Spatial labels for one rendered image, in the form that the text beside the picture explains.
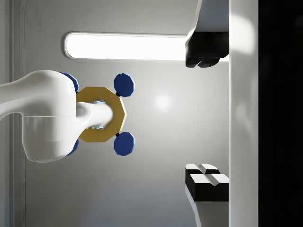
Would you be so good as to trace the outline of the drone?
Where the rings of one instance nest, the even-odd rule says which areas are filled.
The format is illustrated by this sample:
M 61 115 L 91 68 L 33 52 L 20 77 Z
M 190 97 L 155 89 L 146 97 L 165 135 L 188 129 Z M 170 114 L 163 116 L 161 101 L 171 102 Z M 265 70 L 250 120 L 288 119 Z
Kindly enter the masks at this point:
M 115 137 L 114 150 L 120 156 L 131 154 L 135 138 L 129 132 L 121 132 L 126 120 L 122 97 L 129 97 L 135 90 L 135 81 L 127 74 L 118 74 L 114 79 L 112 92 L 106 87 L 85 87 L 79 91 L 79 84 L 71 74 L 64 73 L 74 83 L 76 91 L 77 123 L 80 134 L 77 139 L 85 142 L 106 142 Z

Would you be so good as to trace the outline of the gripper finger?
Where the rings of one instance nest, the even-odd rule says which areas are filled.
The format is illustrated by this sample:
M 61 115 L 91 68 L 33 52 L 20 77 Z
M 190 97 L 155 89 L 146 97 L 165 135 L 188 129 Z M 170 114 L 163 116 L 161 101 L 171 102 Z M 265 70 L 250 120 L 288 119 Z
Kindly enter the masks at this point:
M 229 0 L 198 0 L 185 52 L 188 68 L 214 66 L 229 54 Z
M 186 164 L 185 192 L 197 227 L 229 226 L 229 178 L 211 164 Z

